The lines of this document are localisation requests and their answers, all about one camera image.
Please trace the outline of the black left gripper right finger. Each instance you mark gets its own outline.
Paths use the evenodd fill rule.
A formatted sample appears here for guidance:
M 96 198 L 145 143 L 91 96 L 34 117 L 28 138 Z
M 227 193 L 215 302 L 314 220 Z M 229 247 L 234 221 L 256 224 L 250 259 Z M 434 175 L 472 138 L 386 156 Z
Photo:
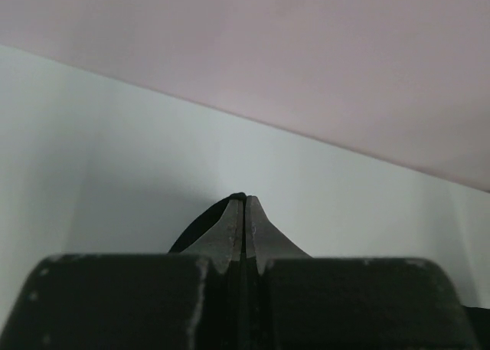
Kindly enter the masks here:
M 313 258 L 244 205 L 250 341 L 255 349 L 476 349 L 455 288 L 434 262 Z

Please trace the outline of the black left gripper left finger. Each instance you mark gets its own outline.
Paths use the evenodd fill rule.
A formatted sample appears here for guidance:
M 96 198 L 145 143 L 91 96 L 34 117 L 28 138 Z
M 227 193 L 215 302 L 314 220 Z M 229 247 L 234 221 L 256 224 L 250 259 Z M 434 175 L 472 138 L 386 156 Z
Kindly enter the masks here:
M 178 254 L 53 254 L 27 276 L 11 311 L 13 349 L 223 349 L 244 203 Z

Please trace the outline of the black t shirt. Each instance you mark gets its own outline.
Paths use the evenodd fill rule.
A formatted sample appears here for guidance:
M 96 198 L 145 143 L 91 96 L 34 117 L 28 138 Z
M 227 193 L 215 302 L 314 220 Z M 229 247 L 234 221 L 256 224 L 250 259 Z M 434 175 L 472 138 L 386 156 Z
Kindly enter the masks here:
M 247 195 L 245 193 L 238 192 L 211 205 L 186 227 L 168 252 L 170 254 L 178 254 L 186 250 L 220 220 L 230 201 L 245 203 L 246 199 Z

